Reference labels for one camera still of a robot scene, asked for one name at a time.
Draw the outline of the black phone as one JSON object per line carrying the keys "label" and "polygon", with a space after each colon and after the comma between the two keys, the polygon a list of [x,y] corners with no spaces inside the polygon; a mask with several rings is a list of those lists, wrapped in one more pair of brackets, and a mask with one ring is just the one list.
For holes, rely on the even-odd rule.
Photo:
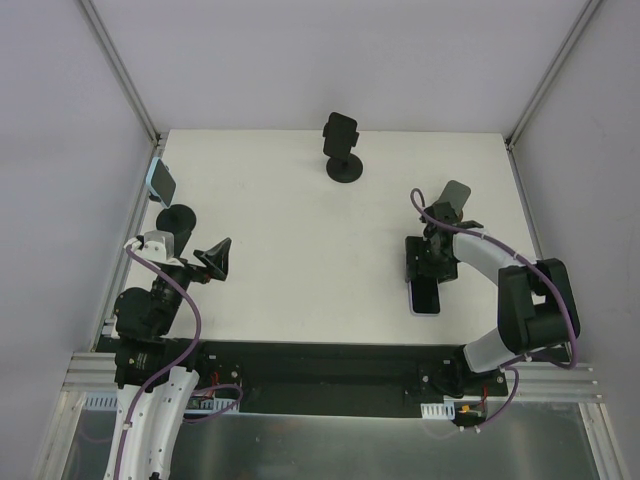
{"label": "black phone", "polygon": [[331,112],[323,128],[323,153],[329,158],[345,160],[357,144],[359,133],[355,119]]}

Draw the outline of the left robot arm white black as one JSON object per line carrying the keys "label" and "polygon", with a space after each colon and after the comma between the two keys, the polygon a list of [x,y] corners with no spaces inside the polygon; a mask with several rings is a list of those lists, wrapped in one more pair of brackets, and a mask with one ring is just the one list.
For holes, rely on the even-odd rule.
{"label": "left robot arm white black", "polygon": [[227,391],[224,412],[238,408],[244,393],[233,381],[211,373],[200,341],[202,316],[187,289],[192,283],[223,281],[230,239],[196,251],[198,264],[179,258],[174,237],[154,232],[124,246],[126,255],[155,274],[151,289],[132,287],[116,299],[113,313],[119,344],[115,353],[116,421],[105,470],[107,479],[167,479],[178,432],[193,397]]}

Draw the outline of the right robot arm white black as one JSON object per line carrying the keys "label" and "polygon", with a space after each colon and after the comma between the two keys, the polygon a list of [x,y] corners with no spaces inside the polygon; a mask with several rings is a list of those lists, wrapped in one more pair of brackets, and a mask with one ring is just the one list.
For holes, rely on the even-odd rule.
{"label": "right robot arm white black", "polygon": [[458,277],[466,264],[498,292],[496,326],[456,348],[447,364],[429,376],[429,385],[453,398],[481,388],[486,376],[528,358],[565,369],[577,360],[557,362],[549,351],[576,345],[580,332],[568,272],[558,259],[533,261],[491,236],[475,221],[464,222],[448,202],[426,205],[420,190],[410,195],[424,230],[405,240],[405,278],[413,313],[440,313],[439,286]]}

